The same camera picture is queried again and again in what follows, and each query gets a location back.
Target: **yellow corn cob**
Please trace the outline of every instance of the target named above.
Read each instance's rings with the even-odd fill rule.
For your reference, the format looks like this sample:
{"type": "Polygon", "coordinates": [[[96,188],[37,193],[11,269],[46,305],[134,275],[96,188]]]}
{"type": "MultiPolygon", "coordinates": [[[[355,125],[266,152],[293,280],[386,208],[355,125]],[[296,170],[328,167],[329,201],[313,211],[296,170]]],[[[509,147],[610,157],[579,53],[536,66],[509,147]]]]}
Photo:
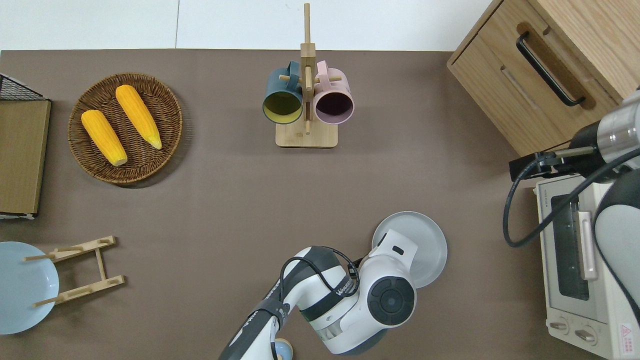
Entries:
{"type": "Polygon", "coordinates": [[[160,133],[138,91],[131,85],[116,88],[116,99],[140,136],[156,149],[162,148],[160,133]]]}
{"type": "Polygon", "coordinates": [[[87,110],[82,114],[81,120],[91,140],[113,166],[127,162],[127,154],[103,113],[99,110],[87,110]]]}

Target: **black drawer handle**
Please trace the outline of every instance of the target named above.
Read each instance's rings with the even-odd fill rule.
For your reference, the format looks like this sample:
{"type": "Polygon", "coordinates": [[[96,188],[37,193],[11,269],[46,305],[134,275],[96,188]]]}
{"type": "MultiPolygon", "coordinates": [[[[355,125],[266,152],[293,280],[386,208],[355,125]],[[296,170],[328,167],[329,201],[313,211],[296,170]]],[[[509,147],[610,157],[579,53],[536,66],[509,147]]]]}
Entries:
{"type": "Polygon", "coordinates": [[[547,85],[551,88],[551,90],[553,90],[555,95],[558,96],[558,99],[560,99],[563,104],[567,106],[576,106],[582,103],[584,101],[584,96],[577,100],[573,100],[572,98],[570,98],[569,95],[567,95],[567,93],[564,92],[564,90],[560,87],[560,85],[558,85],[551,74],[549,74],[545,67],[542,66],[540,61],[535,57],[535,55],[533,55],[531,50],[529,50],[527,45],[524,43],[524,40],[527,38],[527,36],[529,36],[529,32],[525,31],[524,34],[520,35],[518,41],[516,42],[516,47],[520,51],[520,54],[522,54],[522,56],[527,59],[529,64],[531,64],[531,67],[533,67],[538,75],[540,75],[542,80],[547,83],[547,85]]]}

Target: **dark teal mug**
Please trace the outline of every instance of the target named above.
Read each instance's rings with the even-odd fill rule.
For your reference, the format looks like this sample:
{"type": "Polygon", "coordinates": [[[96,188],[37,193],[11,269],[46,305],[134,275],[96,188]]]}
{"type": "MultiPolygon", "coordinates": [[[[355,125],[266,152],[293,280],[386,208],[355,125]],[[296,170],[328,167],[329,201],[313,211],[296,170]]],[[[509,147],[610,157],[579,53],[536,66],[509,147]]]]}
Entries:
{"type": "Polygon", "coordinates": [[[275,69],[269,74],[267,92],[262,102],[262,112],[276,124],[290,124],[302,115],[302,86],[300,64],[290,61],[288,67],[275,69]],[[280,75],[289,76],[288,81],[280,80],[280,75]]]}

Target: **pink mug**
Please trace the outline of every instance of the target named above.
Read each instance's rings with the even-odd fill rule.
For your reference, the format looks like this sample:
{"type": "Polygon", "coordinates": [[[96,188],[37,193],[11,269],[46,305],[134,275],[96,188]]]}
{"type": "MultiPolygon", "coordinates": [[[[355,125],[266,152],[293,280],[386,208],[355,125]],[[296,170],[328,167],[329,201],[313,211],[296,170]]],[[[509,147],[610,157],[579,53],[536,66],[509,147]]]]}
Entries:
{"type": "Polygon", "coordinates": [[[344,73],[338,69],[328,69],[326,61],[317,64],[320,84],[314,86],[314,113],[327,124],[341,124],[353,115],[353,98],[344,73]],[[342,79],[329,81],[330,77],[340,76],[342,79]]]}

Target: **warning label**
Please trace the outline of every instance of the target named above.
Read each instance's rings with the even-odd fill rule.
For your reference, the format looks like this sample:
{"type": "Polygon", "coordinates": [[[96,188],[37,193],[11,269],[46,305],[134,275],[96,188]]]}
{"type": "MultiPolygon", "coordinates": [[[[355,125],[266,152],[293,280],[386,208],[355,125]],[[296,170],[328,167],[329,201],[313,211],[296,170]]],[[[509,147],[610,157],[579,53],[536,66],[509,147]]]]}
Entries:
{"type": "Polygon", "coordinates": [[[623,355],[634,355],[634,334],[631,331],[630,323],[620,324],[620,352],[623,355]]]}

